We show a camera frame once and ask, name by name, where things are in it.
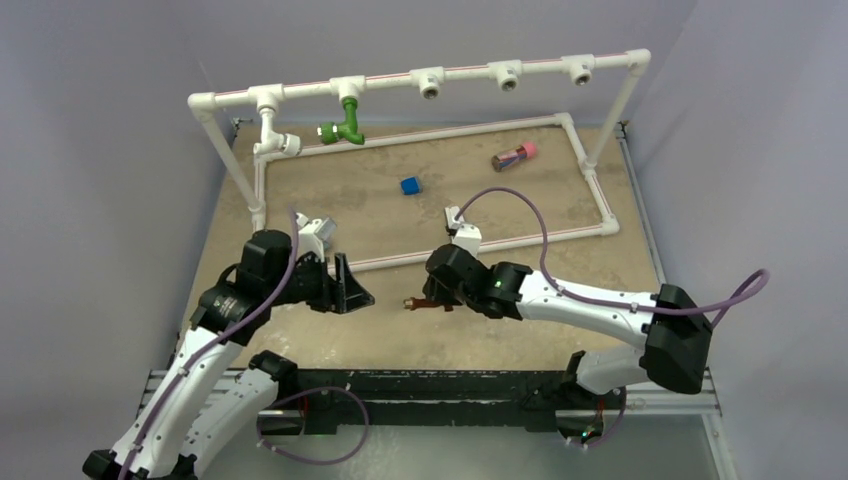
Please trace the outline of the white PVC pipe frame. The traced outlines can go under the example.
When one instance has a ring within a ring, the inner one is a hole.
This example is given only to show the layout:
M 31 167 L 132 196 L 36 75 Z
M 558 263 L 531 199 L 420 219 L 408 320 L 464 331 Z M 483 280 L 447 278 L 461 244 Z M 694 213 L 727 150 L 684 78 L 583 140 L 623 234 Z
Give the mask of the white PVC pipe frame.
M 642 215 L 617 134 L 650 61 L 649 50 L 639 48 L 193 93 L 188 108 L 224 167 L 196 275 L 211 279 L 235 262 L 254 231 L 286 229 L 288 208 L 310 219 L 333 218 L 338 228 L 326 256 L 346 251 L 355 272 L 408 270 L 447 239 L 446 207 L 462 207 L 470 196 L 499 184 L 530 197 L 547 229 L 540 232 L 518 199 L 495 190 L 465 214 L 481 231 L 485 259 L 533 263 L 547 251 L 555 266 L 577 253 L 613 264 L 622 254 L 635 253 L 638 264 L 647 265 Z M 479 87 L 500 99 L 544 80 L 562 82 L 576 93 L 605 79 L 620 88 L 596 128 L 580 128 L 571 114 L 551 111 L 435 129 L 375 127 L 362 119 L 366 101 L 393 94 L 411 95 L 418 105 L 429 106 L 464 87 Z M 348 96 L 358 100 L 365 144 L 341 140 L 323 145 L 317 127 L 342 122 L 341 100 Z M 298 156 L 253 153 L 260 137 L 259 111 L 265 107 L 276 111 L 277 132 L 301 139 Z M 500 173 L 493 170 L 493 155 L 524 142 L 536 144 L 536 156 Z M 423 190 L 405 196 L 399 183 L 412 176 L 421 180 Z

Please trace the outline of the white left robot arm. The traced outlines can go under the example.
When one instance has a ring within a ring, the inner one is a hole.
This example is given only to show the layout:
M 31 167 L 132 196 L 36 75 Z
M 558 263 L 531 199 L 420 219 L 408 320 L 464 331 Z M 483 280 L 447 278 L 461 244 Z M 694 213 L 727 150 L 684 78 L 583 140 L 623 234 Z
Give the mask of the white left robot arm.
M 273 308 L 304 303 L 320 313 L 342 315 L 374 302 L 344 254 L 336 254 L 330 274 L 318 254 L 301 248 L 287 233 L 254 233 L 240 261 L 201 295 L 191 328 L 149 403 L 111 448 L 88 455 L 83 473 L 90 479 L 199 478 L 241 423 L 267 404 L 284 409 L 297 399 L 296 364 L 264 352 L 233 391 L 206 405 Z

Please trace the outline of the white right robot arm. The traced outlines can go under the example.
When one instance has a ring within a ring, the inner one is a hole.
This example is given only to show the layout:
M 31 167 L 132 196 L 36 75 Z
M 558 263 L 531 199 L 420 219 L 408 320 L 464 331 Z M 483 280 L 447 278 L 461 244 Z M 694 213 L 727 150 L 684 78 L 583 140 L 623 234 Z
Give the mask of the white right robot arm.
M 422 291 L 438 304 L 464 305 L 490 319 L 558 322 L 619 340 L 607 351 L 573 355 L 561 381 L 573 406 L 646 381 L 680 394 L 702 389 L 713 328 L 678 286 L 649 293 L 550 284 L 540 270 L 511 262 L 486 266 L 453 244 L 433 251 L 425 270 Z

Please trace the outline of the brown water faucet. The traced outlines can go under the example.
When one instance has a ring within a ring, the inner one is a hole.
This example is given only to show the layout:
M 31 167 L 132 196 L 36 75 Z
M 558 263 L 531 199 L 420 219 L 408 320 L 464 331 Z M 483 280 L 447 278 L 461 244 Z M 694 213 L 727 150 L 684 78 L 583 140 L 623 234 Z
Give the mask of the brown water faucet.
M 403 301 L 403 308 L 409 311 L 420 309 L 442 309 L 445 312 L 452 312 L 454 310 L 454 306 L 451 304 L 415 297 L 406 298 Z

